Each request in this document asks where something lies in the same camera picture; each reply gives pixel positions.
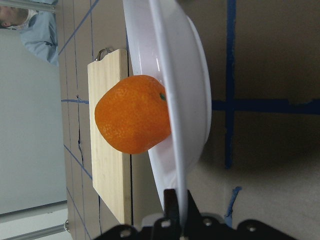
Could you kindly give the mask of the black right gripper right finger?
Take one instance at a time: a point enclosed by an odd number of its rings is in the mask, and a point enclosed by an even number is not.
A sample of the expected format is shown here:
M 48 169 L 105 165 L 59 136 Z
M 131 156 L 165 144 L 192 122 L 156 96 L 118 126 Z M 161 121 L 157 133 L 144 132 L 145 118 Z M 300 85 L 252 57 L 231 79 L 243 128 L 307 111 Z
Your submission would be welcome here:
M 204 235 L 206 224 L 198 207 L 192 197 L 191 192 L 187 191 L 187 219 L 184 225 L 185 235 Z

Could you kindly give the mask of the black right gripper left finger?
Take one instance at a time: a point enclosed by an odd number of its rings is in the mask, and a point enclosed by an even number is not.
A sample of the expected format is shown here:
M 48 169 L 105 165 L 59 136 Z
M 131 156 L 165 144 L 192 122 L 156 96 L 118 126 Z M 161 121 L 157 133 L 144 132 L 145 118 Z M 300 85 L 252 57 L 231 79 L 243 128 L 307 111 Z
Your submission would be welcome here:
M 174 189 L 165 189 L 163 197 L 163 217 L 155 221 L 152 228 L 152 239 L 179 240 L 181 236 L 181 226 L 176 191 Z

